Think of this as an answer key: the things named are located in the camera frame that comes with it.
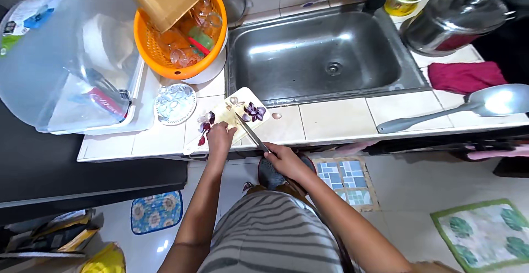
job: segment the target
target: knife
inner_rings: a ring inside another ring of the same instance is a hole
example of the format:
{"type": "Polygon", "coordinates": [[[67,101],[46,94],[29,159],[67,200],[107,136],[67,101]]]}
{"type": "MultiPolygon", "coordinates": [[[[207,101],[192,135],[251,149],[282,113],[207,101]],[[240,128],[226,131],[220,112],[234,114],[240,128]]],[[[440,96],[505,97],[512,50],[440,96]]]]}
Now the knife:
{"type": "Polygon", "coordinates": [[[234,113],[235,115],[237,115],[237,118],[241,122],[242,128],[244,128],[244,130],[248,133],[248,136],[250,137],[250,139],[252,139],[255,145],[257,145],[257,147],[259,147],[264,152],[273,153],[272,151],[270,151],[270,149],[268,149],[268,147],[265,146],[265,144],[263,144],[263,142],[255,134],[255,132],[253,132],[253,130],[248,126],[248,124],[246,124],[246,121],[242,120],[242,117],[239,116],[237,112],[234,113]]]}

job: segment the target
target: hand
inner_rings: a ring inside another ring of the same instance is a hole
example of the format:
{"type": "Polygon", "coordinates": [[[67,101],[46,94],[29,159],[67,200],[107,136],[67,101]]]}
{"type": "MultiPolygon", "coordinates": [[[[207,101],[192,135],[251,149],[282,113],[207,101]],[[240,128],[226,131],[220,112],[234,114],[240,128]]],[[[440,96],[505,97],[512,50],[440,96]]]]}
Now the hand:
{"type": "Polygon", "coordinates": [[[222,159],[222,162],[226,161],[236,131],[237,128],[228,130],[228,123],[224,121],[211,128],[207,135],[210,158],[222,159]]]}
{"type": "Polygon", "coordinates": [[[272,153],[265,152],[264,157],[268,159],[274,168],[281,174],[296,182],[300,182],[307,175],[314,175],[314,172],[304,164],[301,159],[292,151],[292,149],[276,145],[273,143],[264,143],[268,149],[275,152],[277,157],[272,153]]]}

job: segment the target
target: gray striped shirt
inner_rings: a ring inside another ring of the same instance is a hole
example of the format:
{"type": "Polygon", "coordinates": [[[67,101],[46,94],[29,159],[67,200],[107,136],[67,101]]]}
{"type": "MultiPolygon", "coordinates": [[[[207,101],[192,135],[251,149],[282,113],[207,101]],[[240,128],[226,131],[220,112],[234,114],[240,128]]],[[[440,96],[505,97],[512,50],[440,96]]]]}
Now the gray striped shirt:
{"type": "Polygon", "coordinates": [[[291,195],[257,191],[218,222],[200,273],[343,272],[338,246],[314,210],[291,195]]]}

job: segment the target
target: red towel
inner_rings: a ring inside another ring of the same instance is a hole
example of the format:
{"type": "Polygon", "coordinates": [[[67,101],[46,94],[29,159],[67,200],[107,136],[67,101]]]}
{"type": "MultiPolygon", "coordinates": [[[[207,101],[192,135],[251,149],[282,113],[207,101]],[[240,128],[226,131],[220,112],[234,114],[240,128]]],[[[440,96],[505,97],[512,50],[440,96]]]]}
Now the red towel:
{"type": "Polygon", "coordinates": [[[507,84],[495,62],[432,63],[428,77],[433,89],[457,94],[472,92],[496,85],[507,84]]]}

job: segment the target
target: kitchen sink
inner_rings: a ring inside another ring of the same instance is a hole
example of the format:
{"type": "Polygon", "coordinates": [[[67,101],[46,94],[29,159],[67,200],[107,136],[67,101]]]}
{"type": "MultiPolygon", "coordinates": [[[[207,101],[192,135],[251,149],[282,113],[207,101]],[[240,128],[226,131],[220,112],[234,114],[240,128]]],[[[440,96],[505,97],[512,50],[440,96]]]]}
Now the kitchen sink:
{"type": "Polygon", "coordinates": [[[250,88],[268,107],[431,89],[392,20],[359,5],[230,30],[226,93],[250,88]]]}

